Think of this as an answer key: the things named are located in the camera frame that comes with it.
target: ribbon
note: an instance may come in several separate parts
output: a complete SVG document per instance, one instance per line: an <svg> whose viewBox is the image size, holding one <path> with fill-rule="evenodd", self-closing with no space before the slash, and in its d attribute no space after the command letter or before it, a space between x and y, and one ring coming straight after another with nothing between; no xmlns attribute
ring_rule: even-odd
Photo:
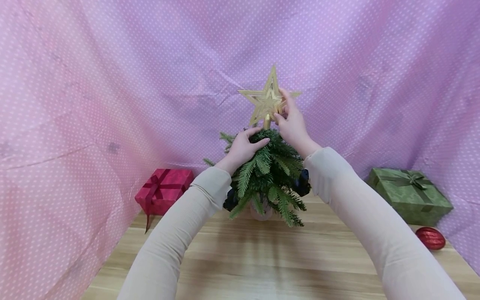
<svg viewBox="0 0 480 300"><path fill-rule="evenodd" d="M150 177L150 182L147 182L143 185L142 188L150 189L148 191L147 196L145 197L145 214L147 215L147 225L145 226L145 233L150 228L150 208L153 204L153 197L155 196L156 199L162 199L162 189L175 189L181 190L182 192L186 191L186 188L183 184L161 184L161 182L165 179L167 174L171 171L171 169L165 169L160 177L157 175L153 175Z"/></svg>
<svg viewBox="0 0 480 300"><path fill-rule="evenodd" d="M433 202L425 193L427 187L425 185L433 185L430 180L425 179L425 176L417 173L410 174L410 172L401 170L402 173L398 173L398 177L393 176L378 176L374 181L374 186L377 185L379 180L392 181L396 186L409 186L411 185L413 189L417 192L420 198L425 202L425 206L422 208L422 212L427 213L433 209Z"/></svg>

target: gold star topper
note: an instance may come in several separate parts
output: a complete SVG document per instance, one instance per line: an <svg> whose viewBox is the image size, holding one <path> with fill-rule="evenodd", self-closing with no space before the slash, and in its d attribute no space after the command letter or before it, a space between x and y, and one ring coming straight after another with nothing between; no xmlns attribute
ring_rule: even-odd
<svg viewBox="0 0 480 300"><path fill-rule="evenodd" d="M238 91L240 94L247 97L247 99L255 104L252 118L250 118L249 126L264 120L264 129L270 129L270 120L275 119L274 114L281 114L286 102L278 89L278 82L276 79L276 68L272 66L270 75L268 75L263 91ZM293 98L298 97L301 92L291 92Z"/></svg>

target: red ornament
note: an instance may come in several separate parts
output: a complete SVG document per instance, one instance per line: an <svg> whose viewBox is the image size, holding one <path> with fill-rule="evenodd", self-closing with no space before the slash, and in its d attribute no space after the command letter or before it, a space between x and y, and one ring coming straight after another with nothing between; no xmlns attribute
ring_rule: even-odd
<svg viewBox="0 0 480 300"><path fill-rule="evenodd" d="M444 236L436 229L431 227L419 228L415 234L420 241L430 250L440 250L445 247Z"/></svg>

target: long sleeve shirt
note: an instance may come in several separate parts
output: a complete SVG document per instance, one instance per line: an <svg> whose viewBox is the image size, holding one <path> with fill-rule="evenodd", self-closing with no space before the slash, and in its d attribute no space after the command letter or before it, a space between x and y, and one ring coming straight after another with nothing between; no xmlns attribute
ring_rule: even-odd
<svg viewBox="0 0 480 300"><path fill-rule="evenodd" d="M389 300L465 299L393 208L332 148L307 157L314 194L363 245ZM180 264L195 235L222 208L230 175L211 167L163 216L140 249L118 299L173 300Z"/></svg>

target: christmas tree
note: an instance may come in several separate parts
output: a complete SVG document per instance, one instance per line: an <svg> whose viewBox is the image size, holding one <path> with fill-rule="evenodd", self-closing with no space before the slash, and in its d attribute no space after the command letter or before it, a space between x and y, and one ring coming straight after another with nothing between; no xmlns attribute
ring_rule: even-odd
<svg viewBox="0 0 480 300"><path fill-rule="evenodd" d="M263 91L239 92L255 104L250 126L256 126L259 120L264 120L263 130L251 136L250 142L256 143L263 138L270 138L270 142L233 174L229 198L230 201L235 201L233 205L230 204L230 218L238 216L250 202L255 210L263 215L263 203L267 202L289 227L303 226L295 210L305 211L306 207L294 192L300 191L304 195L310 190L307 182L303 182L303 187L299 186L302 159L277 130L270 129L270 120L274 113L282 113L285 105L278 89L275 66L272 67ZM227 142L225 153L228 153L235 136L221 132L220 139ZM215 165L209 159L204 161L210 166Z"/></svg>

